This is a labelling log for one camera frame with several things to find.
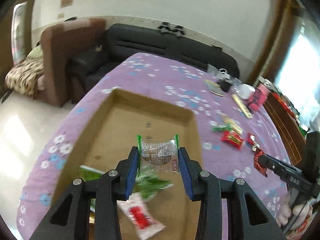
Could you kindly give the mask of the dark red snack bag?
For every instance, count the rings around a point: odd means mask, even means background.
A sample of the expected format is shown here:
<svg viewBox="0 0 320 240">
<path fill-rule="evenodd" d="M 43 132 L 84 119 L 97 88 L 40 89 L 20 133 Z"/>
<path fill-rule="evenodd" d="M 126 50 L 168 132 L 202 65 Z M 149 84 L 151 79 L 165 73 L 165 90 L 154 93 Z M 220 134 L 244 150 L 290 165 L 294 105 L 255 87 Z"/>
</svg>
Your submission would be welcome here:
<svg viewBox="0 0 320 240">
<path fill-rule="evenodd" d="M 260 172 L 264 177 L 267 178 L 267 168 L 263 164 L 261 164 L 263 156 L 265 156 L 264 151 L 256 147 L 253 155 L 253 166 L 258 172 Z"/>
</svg>

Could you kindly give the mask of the small red snack packet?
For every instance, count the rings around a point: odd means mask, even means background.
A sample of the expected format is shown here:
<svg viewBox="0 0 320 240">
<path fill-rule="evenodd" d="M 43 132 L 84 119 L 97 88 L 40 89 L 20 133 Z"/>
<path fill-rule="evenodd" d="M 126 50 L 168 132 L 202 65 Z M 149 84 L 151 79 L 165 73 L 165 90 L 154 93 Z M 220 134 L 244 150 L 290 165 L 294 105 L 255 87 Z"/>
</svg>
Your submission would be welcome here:
<svg viewBox="0 0 320 240">
<path fill-rule="evenodd" d="M 244 140 L 234 131 L 224 131 L 220 139 L 222 142 L 230 144 L 237 150 L 241 150 Z"/>
</svg>

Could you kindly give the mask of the clear cracker packet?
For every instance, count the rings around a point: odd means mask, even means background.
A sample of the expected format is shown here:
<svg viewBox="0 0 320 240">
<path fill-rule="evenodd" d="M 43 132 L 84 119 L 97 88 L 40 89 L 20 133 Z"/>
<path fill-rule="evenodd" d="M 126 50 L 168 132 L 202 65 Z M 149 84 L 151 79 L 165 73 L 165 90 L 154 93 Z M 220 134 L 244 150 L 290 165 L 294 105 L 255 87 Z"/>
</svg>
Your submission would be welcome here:
<svg viewBox="0 0 320 240">
<path fill-rule="evenodd" d="M 222 117 L 223 123 L 225 124 L 225 129 L 228 131 L 233 131 L 238 135 L 243 134 L 243 129 L 236 123 L 235 120 L 229 118 L 228 116 L 224 115 Z"/>
</svg>

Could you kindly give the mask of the white red snack packet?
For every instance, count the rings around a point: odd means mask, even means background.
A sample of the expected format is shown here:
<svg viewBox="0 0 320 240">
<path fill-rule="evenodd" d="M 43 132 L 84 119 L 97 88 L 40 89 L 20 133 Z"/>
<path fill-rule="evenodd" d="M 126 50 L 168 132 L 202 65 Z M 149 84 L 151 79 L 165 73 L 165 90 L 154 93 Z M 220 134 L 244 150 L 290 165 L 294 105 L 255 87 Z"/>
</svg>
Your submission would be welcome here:
<svg viewBox="0 0 320 240">
<path fill-rule="evenodd" d="M 117 206 L 132 222 L 139 239 L 149 239 L 166 228 L 165 225 L 150 215 L 139 192 L 131 194 L 126 201 L 118 200 Z"/>
</svg>

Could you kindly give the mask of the green snack bag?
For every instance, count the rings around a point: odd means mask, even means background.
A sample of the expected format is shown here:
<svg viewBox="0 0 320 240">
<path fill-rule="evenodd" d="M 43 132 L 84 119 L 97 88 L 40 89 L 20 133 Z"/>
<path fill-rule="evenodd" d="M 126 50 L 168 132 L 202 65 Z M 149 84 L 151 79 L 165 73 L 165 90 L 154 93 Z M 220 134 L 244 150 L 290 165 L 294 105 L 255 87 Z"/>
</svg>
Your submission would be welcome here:
<svg viewBox="0 0 320 240">
<path fill-rule="evenodd" d="M 80 165 L 79 175 L 84 181 L 100 178 L 105 172 L 95 168 Z M 139 192 L 145 202 L 160 191 L 172 187 L 174 184 L 170 180 L 163 180 L 157 176 L 156 172 L 146 171 L 140 175 L 135 182 L 134 192 Z"/>
</svg>

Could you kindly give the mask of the clear green-edged pastry packet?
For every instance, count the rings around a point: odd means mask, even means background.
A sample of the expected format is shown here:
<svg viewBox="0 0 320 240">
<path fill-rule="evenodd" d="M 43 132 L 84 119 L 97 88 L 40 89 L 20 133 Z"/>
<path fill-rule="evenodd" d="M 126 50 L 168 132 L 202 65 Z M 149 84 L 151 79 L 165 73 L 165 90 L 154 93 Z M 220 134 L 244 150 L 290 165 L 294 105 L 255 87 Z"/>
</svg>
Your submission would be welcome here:
<svg viewBox="0 0 320 240">
<path fill-rule="evenodd" d="M 138 175 L 143 172 L 176 172 L 179 173 L 178 147 L 179 136 L 165 142 L 145 142 L 141 135 L 137 135 L 139 152 Z"/>
</svg>

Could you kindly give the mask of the wooden side cabinet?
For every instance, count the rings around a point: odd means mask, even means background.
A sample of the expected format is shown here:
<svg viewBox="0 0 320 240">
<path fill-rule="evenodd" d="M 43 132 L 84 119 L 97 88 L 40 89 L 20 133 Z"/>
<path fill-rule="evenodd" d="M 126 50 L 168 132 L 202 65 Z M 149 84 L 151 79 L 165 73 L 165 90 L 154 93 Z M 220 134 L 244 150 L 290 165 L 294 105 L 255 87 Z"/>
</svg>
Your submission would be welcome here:
<svg viewBox="0 0 320 240">
<path fill-rule="evenodd" d="M 271 92 L 264 103 L 264 108 L 281 137 L 291 164 L 301 167 L 305 155 L 306 141 L 295 119 L 288 113 L 284 104 L 278 98 L 279 96 Z"/>
</svg>

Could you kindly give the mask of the purple floral tablecloth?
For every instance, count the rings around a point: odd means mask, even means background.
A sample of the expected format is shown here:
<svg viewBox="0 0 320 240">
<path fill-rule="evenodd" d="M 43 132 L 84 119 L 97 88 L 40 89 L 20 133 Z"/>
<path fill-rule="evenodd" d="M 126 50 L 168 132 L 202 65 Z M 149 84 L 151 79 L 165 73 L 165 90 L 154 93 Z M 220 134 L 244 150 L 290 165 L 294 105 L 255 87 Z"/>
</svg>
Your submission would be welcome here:
<svg viewBox="0 0 320 240">
<path fill-rule="evenodd" d="M 164 57 L 137 53 L 103 78 L 83 97 L 46 143 L 22 190 L 17 228 L 29 239 L 53 200 L 85 160 L 104 171 L 136 144 L 136 136 L 165 141 L 178 134 L 190 156 L 222 179 L 243 178 L 271 215 L 280 209 L 287 187 L 253 166 L 249 144 L 237 150 L 212 131 L 225 116 L 245 134 L 252 133 L 267 154 L 289 161 L 280 135 L 264 107 L 248 119 L 230 95 L 220 97 L 205 85 L 211 76 Z"/>
</svg>

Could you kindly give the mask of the cream yellow tube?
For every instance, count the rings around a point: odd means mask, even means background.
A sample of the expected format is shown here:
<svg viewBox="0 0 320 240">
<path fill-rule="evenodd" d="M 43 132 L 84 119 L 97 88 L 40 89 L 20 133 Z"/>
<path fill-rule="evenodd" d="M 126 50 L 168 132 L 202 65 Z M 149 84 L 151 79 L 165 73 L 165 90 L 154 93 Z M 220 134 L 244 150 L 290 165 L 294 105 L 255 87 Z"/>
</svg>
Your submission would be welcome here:
<svg viewBox="0 0 320 240">
<path fill-rule="evenodd" d="M 245 117 L 248 119 L 252 119 L 253 115 L 250 113 L 250 111 L 245 106 L 243 101 L 236 94 L 232 94 L 232 98 L 234 102 L 237 104 L 237 106 L 239 107 L 239 109 L 242 111 L 242 113 L 245 115 Z"/>
</svg>

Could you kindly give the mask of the cardboard box tray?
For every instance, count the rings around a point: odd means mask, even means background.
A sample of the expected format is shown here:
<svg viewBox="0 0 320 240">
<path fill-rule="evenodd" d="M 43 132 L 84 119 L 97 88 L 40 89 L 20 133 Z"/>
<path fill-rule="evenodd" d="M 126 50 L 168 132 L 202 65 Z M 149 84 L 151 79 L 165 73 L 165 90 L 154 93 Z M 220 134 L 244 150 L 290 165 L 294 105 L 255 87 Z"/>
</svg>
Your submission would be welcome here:
<svg viewBox="0 0 320 240">
<path fill-rule="evenodd" d="M 187 150 L 191 159 L 202 160 L 196 117 L 191 110 L 174 103 L 116 89 L 88 118 L 78 114 L 77 120 L 85 126 L 73 141 L 54 198 L 61 196 L 79 175 L 81 165 L 107 172 L 126 159 L 135 146 L 162 144 L 178 138 L 179 146 Z M 177 158 L 153 158 L 152 162 L 142 159 L 141 165 L 141 172 L 150 168 L 160 179 L 172 183 L 146 202 L 149 214 L 164 225 L 155 239 L 194 239 L 200 204 L 185 194 Z"/>
</svg>

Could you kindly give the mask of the pink covered bottle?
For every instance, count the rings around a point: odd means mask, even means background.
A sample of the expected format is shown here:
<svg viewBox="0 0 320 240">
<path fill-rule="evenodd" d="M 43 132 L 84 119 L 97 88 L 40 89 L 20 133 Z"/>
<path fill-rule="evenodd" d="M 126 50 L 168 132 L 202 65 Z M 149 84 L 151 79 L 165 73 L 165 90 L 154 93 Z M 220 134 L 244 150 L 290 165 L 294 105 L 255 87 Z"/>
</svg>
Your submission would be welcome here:
<svg viewBox="0 0 320 240">
<path fill-rule="evenodd" d="M 267 86 L 264 84 L 259 84 L 255 92 L 249 97 L 249 100 L 247 102 L 247 107 L 251 111 L 258 111 L 259 108 L 265 103 L 265 101 L 268 98 L 268 95 L 270 93 L 270 90 Z"/>
</svg>

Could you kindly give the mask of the white round jar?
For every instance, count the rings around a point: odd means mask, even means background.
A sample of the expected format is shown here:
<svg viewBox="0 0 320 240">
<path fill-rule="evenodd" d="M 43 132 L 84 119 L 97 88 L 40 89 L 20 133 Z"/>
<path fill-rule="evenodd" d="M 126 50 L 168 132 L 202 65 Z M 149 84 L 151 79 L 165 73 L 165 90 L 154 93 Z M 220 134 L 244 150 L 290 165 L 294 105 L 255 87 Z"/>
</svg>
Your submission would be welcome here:
<svg viewBox="0 0 320 240">
<path fill-rule="evenodd" d="M 241 84 L 238 89 L 238 97 L 248 100 L 255 93 L 255 88 L 248 84 Z"/>
</svg>

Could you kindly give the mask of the black small pouch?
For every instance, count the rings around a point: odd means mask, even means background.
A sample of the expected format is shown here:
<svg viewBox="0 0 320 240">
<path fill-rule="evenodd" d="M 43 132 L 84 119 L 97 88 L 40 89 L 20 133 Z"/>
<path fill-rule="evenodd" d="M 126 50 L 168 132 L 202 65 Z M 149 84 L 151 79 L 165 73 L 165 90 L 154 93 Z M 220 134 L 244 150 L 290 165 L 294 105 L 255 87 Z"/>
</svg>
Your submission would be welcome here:
<svg viewBox="0 0 320 240">
<path fill-rule="evenodd" d="M 222 77 L 218 80 L 217 84 L 220 86 L 222 91 L 228 93 L 233 85 L 233 80 L 230 76 Z"/>
</svg>

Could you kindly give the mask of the olive flat booklet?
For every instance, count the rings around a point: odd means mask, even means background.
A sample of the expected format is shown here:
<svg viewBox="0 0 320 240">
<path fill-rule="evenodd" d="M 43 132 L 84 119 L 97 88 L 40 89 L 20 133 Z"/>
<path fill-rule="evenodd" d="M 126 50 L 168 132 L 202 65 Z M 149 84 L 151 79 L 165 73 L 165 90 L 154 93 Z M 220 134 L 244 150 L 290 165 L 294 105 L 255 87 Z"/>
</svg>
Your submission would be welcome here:
<svg viewBox="0 0 320 240">
<path fill-rule="evenodd" d="M 212 94 L 215 94 L 220 97 L 225 97 L 224 91 L 220 88 L 220 86 L 217 83 L 214 83 L 210 80 L 204 80 L 204 84 Z"/>
</svg>

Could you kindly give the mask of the leopard print blanket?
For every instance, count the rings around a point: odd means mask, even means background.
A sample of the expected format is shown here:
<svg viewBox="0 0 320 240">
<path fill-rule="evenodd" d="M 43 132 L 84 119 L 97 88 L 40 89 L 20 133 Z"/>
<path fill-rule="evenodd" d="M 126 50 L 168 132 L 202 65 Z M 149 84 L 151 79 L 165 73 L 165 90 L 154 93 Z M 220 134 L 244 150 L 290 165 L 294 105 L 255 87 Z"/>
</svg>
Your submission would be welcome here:
<svg viewBox="0 0 320 240">
<path fill-rule="evenodd" d="M 33 97 L 37 91 L 37 81 L 43 74 L 43 50 L 41 45 L 38 45 L 7 73 L 5 87 L 22 95 Z"/>
</svg>

